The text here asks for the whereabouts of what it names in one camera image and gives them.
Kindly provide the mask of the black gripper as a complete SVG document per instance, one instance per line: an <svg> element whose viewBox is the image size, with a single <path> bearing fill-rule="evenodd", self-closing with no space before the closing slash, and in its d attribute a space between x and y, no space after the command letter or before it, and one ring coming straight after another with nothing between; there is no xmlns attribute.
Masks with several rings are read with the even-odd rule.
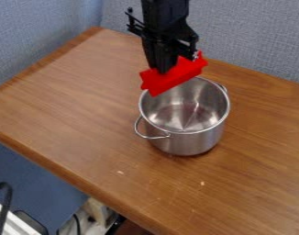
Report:
<svg viewBox="0 0 299 235"><path fill-rule="evenodd" d="M178 62L178 55L194 61L199 35L187 23L190 0L142 0L142 19L134 8L126 11L127 30L142 38L142 46L151 68L167 73Z"/></svg>

